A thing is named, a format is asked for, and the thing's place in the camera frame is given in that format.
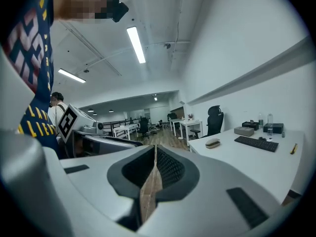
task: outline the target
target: small box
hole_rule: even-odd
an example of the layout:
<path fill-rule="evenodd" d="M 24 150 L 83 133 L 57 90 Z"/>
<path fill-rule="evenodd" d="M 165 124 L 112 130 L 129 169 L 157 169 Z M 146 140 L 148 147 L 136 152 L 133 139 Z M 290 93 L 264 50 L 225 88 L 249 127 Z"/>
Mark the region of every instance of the small box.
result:
<path fill-rule="evenodd" d="M 273 133 L 282 134 L 284 129 L 283 123 L 273 123 Z M 268 124 L 263 126 L 263 132 L 268 132 Z"/>
<path fill-rule="evenodd" d="M 244 122 L 241 124 L 242 127 L 250 127 L 253 128 L 255 131 L 259 129 L 259 123 L 258 122 Z"/>
<path fill-rule="evenodd" d="M 249 136 L 251 136 L 251 135 L 253 135 L 255 133 L 255 129 L 253 129 L 251 127 L 239 126 L 239 127 L 236 127 L 234 129 L 234 133 L 249 137 Z"/>

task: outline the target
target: man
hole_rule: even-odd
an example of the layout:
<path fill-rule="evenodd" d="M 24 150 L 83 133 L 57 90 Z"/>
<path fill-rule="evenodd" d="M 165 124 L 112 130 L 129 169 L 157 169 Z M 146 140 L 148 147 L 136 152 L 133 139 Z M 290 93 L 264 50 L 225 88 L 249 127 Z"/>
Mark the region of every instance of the man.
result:
<path fill-rule="evenodd" d="M 162 120 L 156 123 L 156 128 L 161 128 L 161 127 L 162 127 Z"/>
<path fill-rule="evenodd" d="M 0 41 L 10 69 L 34 93 L 18 126 L 59 154 L 54 126 L 47 112 L 54 82 L 53 52 L 49 29 L 56 19 L 105 19 L 114 21 L 119 0 L 0 0 Z"/>
<path fill-rule="evenodd" d="M 67 105 L 64 104 L 64 97 L 59 92 L 52 93 L 50 97 L 50 103 L 52 105 L 48 110 L 48 116 L 54 127 L 57 127 L 61 117 L 63 116 Z"/>

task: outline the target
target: hand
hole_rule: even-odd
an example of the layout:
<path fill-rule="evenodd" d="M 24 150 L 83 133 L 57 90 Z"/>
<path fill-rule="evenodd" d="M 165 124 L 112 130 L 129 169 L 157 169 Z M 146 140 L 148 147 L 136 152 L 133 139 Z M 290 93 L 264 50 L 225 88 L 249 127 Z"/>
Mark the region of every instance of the hand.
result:
<path fill-rule="evenodd" d="M 54 18 L 94 19 L 95 13 L 106 12 L 107 4 L 108 0 L 54 0 Z"/>

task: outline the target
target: ceiling pipe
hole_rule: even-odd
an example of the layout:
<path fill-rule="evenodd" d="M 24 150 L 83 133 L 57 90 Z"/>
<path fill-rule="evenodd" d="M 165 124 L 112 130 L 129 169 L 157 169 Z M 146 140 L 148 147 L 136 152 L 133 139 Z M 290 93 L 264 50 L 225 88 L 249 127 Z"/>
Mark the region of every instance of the ceiling pipe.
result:
<path fill-rule="evenodd" d="M 105 61 L 105 63 L 118 75 L 122 76 L 120 72 L 117 71 L 115 67 L 111 63 L 109 63 L 104 56 L 69 22 L 60 21 L 60 23 L 66 27 L 69 32 L 71 32 L 77 39 L 80 40 L 95 56 L 98 57 L 99 61 Z"/>
<path fill-rule="evenodd" d="M 191 43 L 191 41 L 178 41 L 178 44 L 190 44 L 190 43 Z M 152 43 L 152 44 L 149 44 L 149 45 L 144 45 L 143 47 L 148 47 L 148 46 L 151 46 L 151 45 L 159 45 L 159 44 L 175 44 L 175 41 L 157 42 L 157 43 Z M 78 71 L 77 74 L 79 74 L 79 73 L 81 73 L 82 71 L 84 71 L 84 70 L 86 70 L 86 69 L 88 69 L 88 68 L 94 66 L 95 64 L 97 64 L 97 63 L 99 63 L 99 62 L 101 62 L 101 61 L 104 61 L 104 60 L 107 60 L 107 59 L 112 58 L 112 57 L 114 57 L 114 56 L 117 56 L 117 55 L 119 55 L 119 54 L 121 54 L 121 53 L 124 53 L 124 52 L 126 52 L 126 51 L 129 51 L 130 49 L 133 49 L 133 48 L 132 48 L 132 47 L 129 47 L 129 48 L 123 50 L 123 51 L 120 51 L 120 52 L 118 52 L 118 53 L 115 53 L 115 54 L 112 54 L 112 55 L 110 55 L 110 56 L 107 56 L 107 57 L 105 57 L 105 58 L 103 58 L 103 59 L 101 59 L 101 60 L 97 60 L 97 61 L 95 61 L 95 62 L 92 62 L 91 64 L 89 64 L 89 65 L 88 65 L 87 67 L 85 67 L 84 69 Z"/>
<path fill-rule="evenodd" d="M 179 23 L 180 23 L 180 18 L 181 18 L 181 13 L 182 13 L 182 3 L 183 3 L 183 0 L 180 0 L 180 11 L 179 11 L 179 17 L 178 17 L 177 38 L 176 38 L 176 41 L 175 41 L 175 44 L 174 44 L 174 47 L 173 47 L 173 51 L 172 51 L 172 55 L 171 55 L 170 70 L 172 68 L 173 54 L 174 54 L 174 52 L 176 50 L 177 43 L 178 43 L 178 40 L 179 40 Z"/>

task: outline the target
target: plastic bottle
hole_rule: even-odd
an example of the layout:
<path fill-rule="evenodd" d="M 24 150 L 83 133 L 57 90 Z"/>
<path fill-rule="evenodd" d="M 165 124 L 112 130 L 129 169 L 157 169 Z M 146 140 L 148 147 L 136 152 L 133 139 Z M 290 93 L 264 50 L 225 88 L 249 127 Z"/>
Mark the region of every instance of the plastic bottle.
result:
<path fill-rule="evenodd" d="M 259 129 L 263 128 L 263 118 L 262 118 L 262 114 L 259 113 Z"/>
<path fill-rule="evenodd" d="M 267 134 L 272 136 L 273 134 L 273 115 L 269 113 L 268 115 L 268 131 Z"/>

